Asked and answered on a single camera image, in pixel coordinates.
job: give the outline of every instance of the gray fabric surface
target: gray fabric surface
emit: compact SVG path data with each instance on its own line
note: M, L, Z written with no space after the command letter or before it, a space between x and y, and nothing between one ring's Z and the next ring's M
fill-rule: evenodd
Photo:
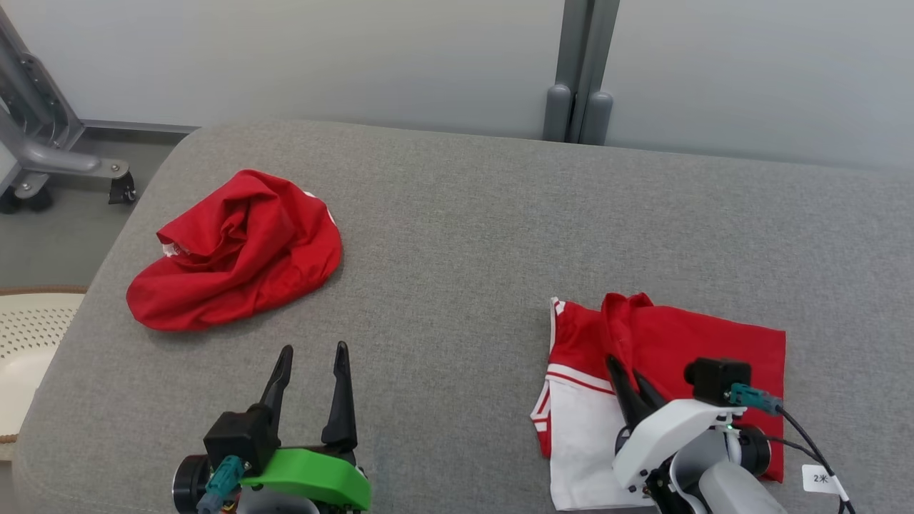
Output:
M124 292L161 255L155 231L243 167L327 202L340 269L250 320L142 327ZM912 198L914 177L813 166L336 123L200 130L149 185L62 342L22 431L17 491L40 513L171 513L181 458L258 399L284 344L296 356L280 435L318 441L343 339L373 511L549 512L527 418L548 298L598 307L645 291L785 329L786 405L859 512L907 512ZM788 451L772 493L831 512L835 497L802 492L805 462Z

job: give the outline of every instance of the white fabric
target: white fabric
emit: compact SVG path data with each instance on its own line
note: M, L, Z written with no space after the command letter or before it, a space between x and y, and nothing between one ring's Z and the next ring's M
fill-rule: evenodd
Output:
M615 396L549 380L552 401L552 502L557 510L651 506L633 504L612 473L616 434L625 425Z

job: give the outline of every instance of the label tag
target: label tag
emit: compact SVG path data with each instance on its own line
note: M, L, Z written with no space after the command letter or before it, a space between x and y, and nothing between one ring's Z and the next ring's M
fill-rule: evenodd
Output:
M802 465L802 488L810 493L841 494L834 478L829 477L825 468L817 464Z

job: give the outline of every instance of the black cable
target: black cable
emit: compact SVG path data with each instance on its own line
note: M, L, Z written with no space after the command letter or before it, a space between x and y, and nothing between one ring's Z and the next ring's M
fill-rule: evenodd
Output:
M825 472L828 473L828 476L834 477L834 470L832 469L831 466L828 465L828 461L825 460L825 457L822 455L822 452L819 451L819 447L815 445L812 437L810 437L809 434L807 434L806 431L803 430L803 428L800 426L800 423L797 422L795 419L793 419L793 416L791 416L789 412L784 410L782 405L775 406L774 410L777 411L781 416L783 416L784 419L787 420L787 423L790 423L791 425L793 425L793 428L800 434L800 437L802 437L803 440L806 441L806 443L809 445L809 447L813 450L813 453L817 457L816 460L819 462L819 464L822 465L822 467L825 468ZM847 507L847 512L849 514L856 514L856 511L854 510L854 506L851 505L850 500L844 501L843 499L841 500L841 505L838 510L839 514L844 512L845 507Z
M809 458L811 458L815 462L818 462L819 464L822 463L819 460L819 457L815 456L815 454L812 452L812 450L810 450L806 446L803 446L802 444L795 443L793 441L788 441L788 440L782 439L780 437L775 437L773 435L764 435L763 437L769 441L774 441L775 443L781 443L784 446L789 446L790 448L793 448L794 450L800 450L801 452L807 454L809 456Z

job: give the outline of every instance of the crumpled red shirt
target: crumpled red shirt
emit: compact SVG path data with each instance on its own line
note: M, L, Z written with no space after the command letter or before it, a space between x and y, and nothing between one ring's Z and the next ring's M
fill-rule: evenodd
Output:
M156 235L165 256L133 279L127 305L157 330L202 330L287 304L321 287L343 250L323 201L253 169Z

